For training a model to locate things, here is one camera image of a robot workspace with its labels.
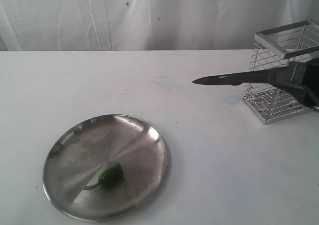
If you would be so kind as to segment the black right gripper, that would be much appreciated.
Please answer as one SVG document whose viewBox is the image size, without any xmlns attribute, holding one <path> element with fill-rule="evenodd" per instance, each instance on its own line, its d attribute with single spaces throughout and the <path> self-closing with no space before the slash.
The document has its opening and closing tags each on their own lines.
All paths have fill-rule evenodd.
<svg viewBox="0 0 319 225">
<path fill-rule="evenodd" d="M 287 66 L 274 68 L 270 84 L 285 90 L 308 108 L 318 106 L 319 59 L 313 58 L 306 62 L 292 61 Z"/>
</svg>

